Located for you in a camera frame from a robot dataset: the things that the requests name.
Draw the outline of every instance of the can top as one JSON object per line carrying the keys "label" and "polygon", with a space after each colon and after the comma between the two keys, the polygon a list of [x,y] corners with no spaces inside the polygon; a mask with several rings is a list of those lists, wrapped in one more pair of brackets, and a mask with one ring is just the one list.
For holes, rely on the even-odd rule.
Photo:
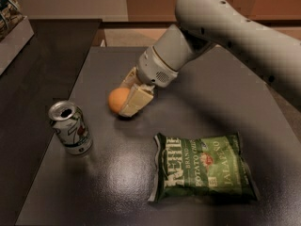
{"label": "can top", "polygon": [[57,102],[48,111],[48,116],[54,121],[65,121],[76,112],[77,106],[69,101]]}

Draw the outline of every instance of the chip bag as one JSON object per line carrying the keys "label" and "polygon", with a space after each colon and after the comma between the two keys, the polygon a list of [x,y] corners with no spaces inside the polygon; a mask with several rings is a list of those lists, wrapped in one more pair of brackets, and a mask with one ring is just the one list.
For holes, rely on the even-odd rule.
{"label": "chip bag", "polygon": [[0,40],[3,39],[22,19],[21,7],[17,0],[0,0]]}
{"label": "chip bag", "polygon": [[232,196],[258,200],[239,134],[185,139],[155,137],[157,173],[149,202],[168,196]]}

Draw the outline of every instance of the aluminum can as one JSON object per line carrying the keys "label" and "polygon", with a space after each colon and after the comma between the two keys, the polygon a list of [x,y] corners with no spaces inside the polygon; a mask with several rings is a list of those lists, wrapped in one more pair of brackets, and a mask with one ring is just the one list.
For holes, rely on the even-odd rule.
{"label": "aluminum can", "polygon": [[81,154],[91,147],[92,138],[85,125],[83,112],[76,104],[58,102],[49,109],[48,116],[67,153]]}

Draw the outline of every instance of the orange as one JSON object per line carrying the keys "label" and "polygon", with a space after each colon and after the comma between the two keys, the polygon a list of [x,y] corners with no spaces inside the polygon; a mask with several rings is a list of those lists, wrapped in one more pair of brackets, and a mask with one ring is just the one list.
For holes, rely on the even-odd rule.
{"label": "orange", "polygon": [[111,91],[108,97],[109,108],[114,113],[119,113],[123,104],[125,103],[130,89],[128,88],[117,88]]}

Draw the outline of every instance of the dark table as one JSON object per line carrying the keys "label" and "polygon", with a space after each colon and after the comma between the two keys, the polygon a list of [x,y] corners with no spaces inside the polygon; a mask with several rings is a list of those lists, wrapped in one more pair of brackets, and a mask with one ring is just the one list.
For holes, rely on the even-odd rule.
{"label": "dark table", "polygon": [[53,130],[47,110],[68,99],[98,20],[31,20],[35,36],[0,76],[0,225],[14,225]]}
{"label": "dark table", "polygon": [[[106,98],[144,50],[90,49],[70,100],[82,107],[94,144],[72,156],[52,138],[17,224],[298,225],[301,147],[265,84],[227,51],[214,48],[185,66],[168,88],[158,89],[136,117],[121,120],[110,113]],[[207,197],[147,202],[155,173],[153,136],[236,131],[259,202]]]}

